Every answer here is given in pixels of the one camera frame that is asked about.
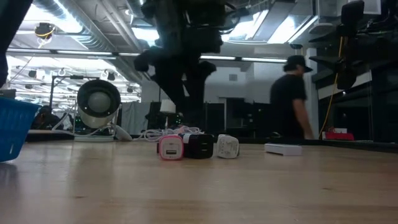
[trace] blue basket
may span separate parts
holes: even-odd
[[[19,156],[40,105],[0,98],[0,162]]]

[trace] black t-shirt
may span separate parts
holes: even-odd
[[[306,100],[302,77],[284,75],[271,87],[271,105],[274,108],[274,130],[287,138],[304,138],[304,131],[296,119],[293,100]]]

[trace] pink charger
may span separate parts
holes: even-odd
[[[159,140],[159,155],[163,160],[180,160],[184,154],[184,143],[177,134],[163,136]]]

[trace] black cap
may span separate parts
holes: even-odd
[[[304,67],[304,72],[312,72],[312,68],[305,64],[305,58],[303,55],[293,55],[287,58],[287,65],[301,65]]]

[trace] table surface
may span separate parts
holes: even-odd
[[[0,223],[398,223],[398,155],[241,145],[161,161],[149,142],[26,144],[0,164]]]

